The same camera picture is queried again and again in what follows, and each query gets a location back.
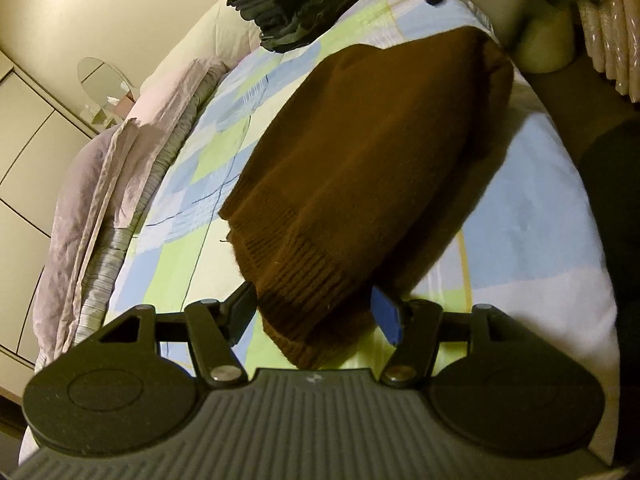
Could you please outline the brown knit sweater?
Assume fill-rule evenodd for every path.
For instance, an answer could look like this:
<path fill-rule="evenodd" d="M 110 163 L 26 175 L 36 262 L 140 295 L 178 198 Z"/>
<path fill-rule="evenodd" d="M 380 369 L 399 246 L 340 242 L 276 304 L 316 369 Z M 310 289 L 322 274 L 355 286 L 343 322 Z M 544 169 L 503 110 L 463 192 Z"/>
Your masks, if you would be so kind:
<path fill-rule="evenodd" d="M 221 207 L 262 326 L 313 370 L 373 324 L 373 286 L 408 292 L 506 158 L 513 67 L 463 26 L 320 62 L 270 122 Z"/>

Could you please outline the white round bin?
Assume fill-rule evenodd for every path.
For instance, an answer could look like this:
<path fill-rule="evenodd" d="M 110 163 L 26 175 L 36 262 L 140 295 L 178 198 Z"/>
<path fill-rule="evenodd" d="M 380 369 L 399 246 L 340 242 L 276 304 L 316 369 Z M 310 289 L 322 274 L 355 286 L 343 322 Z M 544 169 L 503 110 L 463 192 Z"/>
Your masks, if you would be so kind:
<path fill-rule="evenodd" d="M 569 8 L 551 8 L 518 18 L 508 41 L 518 70 L 526 74 L 550 74 L 573 61 L 575 40 Z"/>

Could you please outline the white striped quilt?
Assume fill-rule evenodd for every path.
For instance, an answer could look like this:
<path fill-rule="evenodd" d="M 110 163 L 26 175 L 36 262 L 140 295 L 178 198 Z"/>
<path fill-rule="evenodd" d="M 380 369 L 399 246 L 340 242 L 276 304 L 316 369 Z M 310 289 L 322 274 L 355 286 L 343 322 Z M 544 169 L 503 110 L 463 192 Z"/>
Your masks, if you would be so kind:
<path fill-rule="evenodd" d="M 100 230 L 87 255 L 74 296 L 74 324 L 67 326 L 66 344 L 79 344 L 104 322 L 116 278 L 134 232 L 175 161 L 198 110 L 212 96 L 227 69 L 197 60 L 179 76 L 145 92 L 134 110 L 134 136 L 128 150 L 111 159 L 111 180 L 100 217 Z"/>

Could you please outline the checkered bed sheet mattress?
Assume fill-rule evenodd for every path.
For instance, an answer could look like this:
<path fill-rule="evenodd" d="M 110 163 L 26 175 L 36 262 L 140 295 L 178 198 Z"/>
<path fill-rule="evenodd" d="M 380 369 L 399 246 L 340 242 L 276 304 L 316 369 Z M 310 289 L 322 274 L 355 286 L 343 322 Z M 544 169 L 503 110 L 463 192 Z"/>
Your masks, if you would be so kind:
<path fill-rule="evenodd" d="M 257 49 L 229 68 L 134 232 L 103 324 L 135 304 L 179 311 L 240 284 L 220 208 L 270 122 L 324 58 L 352 44 L 388 48 L 487 25 L 469 0 L 360 0 L 312 44 L 285 54 Z M 493 304 L 582 364 L 606 397 L 590 448 L 610 462 L 620 402 L 617 308 L 587 193 L 522 77 L 514 80 L 506 128 L 506 159 L 412 293 L 452 312 Z"/>

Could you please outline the pink folded blanket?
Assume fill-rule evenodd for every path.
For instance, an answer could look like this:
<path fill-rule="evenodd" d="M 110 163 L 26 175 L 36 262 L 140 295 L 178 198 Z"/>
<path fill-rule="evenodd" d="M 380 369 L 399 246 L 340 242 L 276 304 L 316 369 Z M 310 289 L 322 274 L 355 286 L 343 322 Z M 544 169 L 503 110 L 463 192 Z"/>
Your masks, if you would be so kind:
<path fill-rule="evenodd" d="M 222 65 L 228 73 L 228 67 L 221 60 L 196 58 L 183 68 L 167 74 L 152 88 L 179 76 L 190 63 L 197 60 L 207 65 Z M 105 209 L 104 200 L 111 180 L 111 159 L 122 156 L 122 152 L 128 150 L 134 140 L 137 134 L 134 110 L 142 107 L 140 99 L 144 93 L 141 93 L 122 124 L 99 134 L 80 150 L 58 193 L 51 243 L 36 289 L 32 316 L 32 327 L 39 348 L 37 368 L 49 365 L 74 346 L 69 347 L 65 342 L 67 326 L 75 323 L 74 296 L 82 280 L 82 270 L 90 259 L 87 252 L 100 230 L 100 217 Z"/>

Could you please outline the pink tissue box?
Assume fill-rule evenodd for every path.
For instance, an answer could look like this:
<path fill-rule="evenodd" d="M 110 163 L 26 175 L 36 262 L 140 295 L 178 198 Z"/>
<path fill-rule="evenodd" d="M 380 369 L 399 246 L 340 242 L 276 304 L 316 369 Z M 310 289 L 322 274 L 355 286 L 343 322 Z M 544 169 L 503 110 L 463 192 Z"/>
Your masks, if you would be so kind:
<path fill-rule="evenodd" d="M 126 119 L 133 107 L 134 100 L 130 96 L 123 96 L 114 105 L 114 113 L 119 118 Z"/>

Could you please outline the oval vanity mirror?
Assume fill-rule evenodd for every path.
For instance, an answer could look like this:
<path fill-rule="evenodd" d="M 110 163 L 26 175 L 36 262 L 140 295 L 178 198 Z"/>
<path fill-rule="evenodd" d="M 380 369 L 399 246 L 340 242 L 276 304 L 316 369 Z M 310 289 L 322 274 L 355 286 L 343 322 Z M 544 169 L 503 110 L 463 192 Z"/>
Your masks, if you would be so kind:
<path fill-rule="evenodd" d="M 110 110 L 122 100 L 133 103 L 134 87 L 115 66 L 100 58 L 85 56 L 77 64 L 77 77 L 82 90 L 100 107 Z"/>

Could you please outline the white sliding wardrobe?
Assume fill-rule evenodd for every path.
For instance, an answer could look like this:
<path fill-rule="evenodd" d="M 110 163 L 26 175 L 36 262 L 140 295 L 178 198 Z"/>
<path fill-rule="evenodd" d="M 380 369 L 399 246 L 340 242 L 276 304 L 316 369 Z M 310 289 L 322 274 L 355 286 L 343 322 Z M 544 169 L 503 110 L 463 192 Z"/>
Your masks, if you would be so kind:
<path fill-rule="evenodd" d="M 20 404 L 38 356 L 34 297 L 56 196 L 92 133 L 6 55 L 0 100 L 1 395 Z"/>

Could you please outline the white pillow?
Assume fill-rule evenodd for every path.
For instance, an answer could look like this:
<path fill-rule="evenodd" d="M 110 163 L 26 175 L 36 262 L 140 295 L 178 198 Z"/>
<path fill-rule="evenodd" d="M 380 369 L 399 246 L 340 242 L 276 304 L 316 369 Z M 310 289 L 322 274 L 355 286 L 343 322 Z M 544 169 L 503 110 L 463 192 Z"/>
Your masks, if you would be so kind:
<path fill-rule="evenodd" d="M 142 82 L 140 93 L 196 58 L 218 58 L 232 70 L 259 47 L 259 27 L 253 21 L 243 20 L 227 0 L 218 0 Z"/>

